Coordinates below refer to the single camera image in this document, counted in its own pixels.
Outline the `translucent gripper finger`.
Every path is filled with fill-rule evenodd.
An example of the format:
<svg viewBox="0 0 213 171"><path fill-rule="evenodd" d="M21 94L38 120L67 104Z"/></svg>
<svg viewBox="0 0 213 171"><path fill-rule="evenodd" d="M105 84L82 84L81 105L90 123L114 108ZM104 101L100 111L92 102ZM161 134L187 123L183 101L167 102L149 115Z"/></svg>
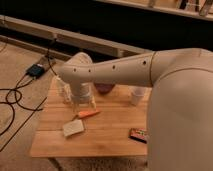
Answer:
<svg viewBox="0 0 213 171"><path fill-rule="evenodd" d="M97 109L97 105L96 105L96 102L94 99L92 99L90 102L89 102L89 105L92 109L96 110Z"/></svg>
<svg viewBox="0 0 213 171"><path fill-rule="evenodd" d="M72 107L73 107L73 113L78 113L79 111L79 103L77 102L72 102Z"/></svg>

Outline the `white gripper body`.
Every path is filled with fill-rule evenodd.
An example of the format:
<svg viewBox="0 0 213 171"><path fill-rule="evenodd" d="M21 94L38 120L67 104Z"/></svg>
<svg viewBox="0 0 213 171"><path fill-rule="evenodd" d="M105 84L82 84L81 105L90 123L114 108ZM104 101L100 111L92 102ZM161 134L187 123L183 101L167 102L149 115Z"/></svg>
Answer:
<svg viewBox="0 0 213 171"><path fill-rule="evenodd" d="M71 99L75 103L88 103L93 97L89 83L71 84L70 89Z"/></svg>

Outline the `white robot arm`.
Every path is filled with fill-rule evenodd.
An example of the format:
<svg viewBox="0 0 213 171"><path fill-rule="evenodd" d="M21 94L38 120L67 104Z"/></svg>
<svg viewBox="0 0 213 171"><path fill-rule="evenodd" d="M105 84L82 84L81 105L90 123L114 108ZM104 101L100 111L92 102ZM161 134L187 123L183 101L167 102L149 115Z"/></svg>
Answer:
<svg viewBox="0 0 213 171"><path fill-rule="evenodd" d="M100 63L78 53L59 76L76 101L86 95L83 83L150 87L149 171L213 171L213 52L174 49Z"/></svg>

